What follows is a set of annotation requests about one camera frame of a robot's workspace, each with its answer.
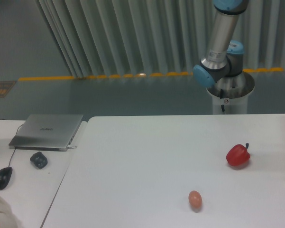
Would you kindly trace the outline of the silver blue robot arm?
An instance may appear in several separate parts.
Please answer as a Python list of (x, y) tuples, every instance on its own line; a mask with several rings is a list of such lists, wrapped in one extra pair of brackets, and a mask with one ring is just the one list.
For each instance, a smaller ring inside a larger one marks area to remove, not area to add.
[(205, 55), (193, 67), (193, 76), (199, 84), (209, 88), (224, 77), (241, 74), (243, 45), (232, 41), (240, 14), (248, 7), (248, 0), (214, 0), (216, 9), (213, 30)]

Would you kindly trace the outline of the white striped sleeve forearm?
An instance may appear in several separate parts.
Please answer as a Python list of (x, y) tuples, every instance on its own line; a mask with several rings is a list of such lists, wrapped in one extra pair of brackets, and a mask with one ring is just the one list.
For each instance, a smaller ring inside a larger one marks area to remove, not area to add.
[(0, 196), (0, 228), (17, 228), (10, 205)]

